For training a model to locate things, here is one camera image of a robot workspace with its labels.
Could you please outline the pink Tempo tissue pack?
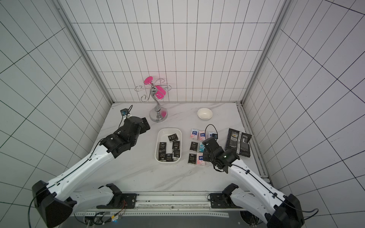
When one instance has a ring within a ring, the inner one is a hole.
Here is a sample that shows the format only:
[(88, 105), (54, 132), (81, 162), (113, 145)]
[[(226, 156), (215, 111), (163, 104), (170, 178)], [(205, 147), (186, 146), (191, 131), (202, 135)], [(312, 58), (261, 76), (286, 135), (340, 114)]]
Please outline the pink Tempo tissue pack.
[(190, 138), (193, 139), (193, 140), (197, 140), (198, 139), (198, 134), (199, 134), (199, 130), (192, 129), (191, 130)]
[(203, 142), (206, 140), (206, 133), (205, 131), (199, 131), (199, 141)]
[(205, 165), (205, 161), (203, 160), (203, 153), (197, 153), (196, 164), (201, 166)]
[(218, 134), (216, 132), (208, 132), (208, 138), (213, 137), (214, 139), (218, 139)]

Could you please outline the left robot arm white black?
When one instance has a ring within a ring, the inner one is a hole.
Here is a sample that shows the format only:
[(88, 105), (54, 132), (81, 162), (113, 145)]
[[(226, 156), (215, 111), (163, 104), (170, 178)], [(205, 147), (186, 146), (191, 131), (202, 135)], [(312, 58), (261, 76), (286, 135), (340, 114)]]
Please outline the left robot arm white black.
[(101, 167), (136, 145), (139, 135), (150, 130), (146, 118), (128, 117), (113, 134), (101, 139), (90, 155), (50, 181), (39, 180), (32, 186), (34, 206), (48, 228), (55, 228), (71, 215), (96, 206), (119, 208), (126, 203), (114, 184), (77, 192), (83, 181)]

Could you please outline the teal cartoon tissue pack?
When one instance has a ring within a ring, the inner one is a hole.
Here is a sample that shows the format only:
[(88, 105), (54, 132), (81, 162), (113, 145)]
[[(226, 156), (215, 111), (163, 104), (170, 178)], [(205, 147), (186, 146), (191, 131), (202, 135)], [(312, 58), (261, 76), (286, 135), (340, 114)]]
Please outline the teal cartoon tissue pack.
[(199, 143), (199, 152), (200, 153), (204, 152), (204, 145), (201, 142)]

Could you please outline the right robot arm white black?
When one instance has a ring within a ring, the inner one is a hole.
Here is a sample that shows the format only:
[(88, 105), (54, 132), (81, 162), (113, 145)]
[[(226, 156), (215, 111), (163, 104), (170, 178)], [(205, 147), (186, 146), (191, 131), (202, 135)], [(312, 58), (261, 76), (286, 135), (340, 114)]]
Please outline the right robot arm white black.
[(211, 137), (202, 143), (204, 156), (237, 181), (228, 196), (235, 206), (258, 217), (268, 228), (301, 228), (305, 224), (299, 200), (285, 195), (253, 172), (232, 150), (223, 150)]

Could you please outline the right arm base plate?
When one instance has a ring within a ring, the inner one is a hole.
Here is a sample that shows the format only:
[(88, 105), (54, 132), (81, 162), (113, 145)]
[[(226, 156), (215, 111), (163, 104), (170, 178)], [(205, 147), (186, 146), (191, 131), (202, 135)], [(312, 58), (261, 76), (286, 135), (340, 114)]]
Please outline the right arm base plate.
[(241, 209), (233, 203), (230, 196), (223, 193), (210, 193), (207, 199), (212, 209)]

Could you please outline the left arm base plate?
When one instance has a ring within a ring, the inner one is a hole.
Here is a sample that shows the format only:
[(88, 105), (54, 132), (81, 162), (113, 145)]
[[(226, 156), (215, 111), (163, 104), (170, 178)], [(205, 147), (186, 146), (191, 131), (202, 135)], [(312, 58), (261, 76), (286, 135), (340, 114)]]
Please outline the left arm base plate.
[(99, 205), (97, 209), (134, 209), (137, 194), (119, 193), (115, 195), (107, 205)]

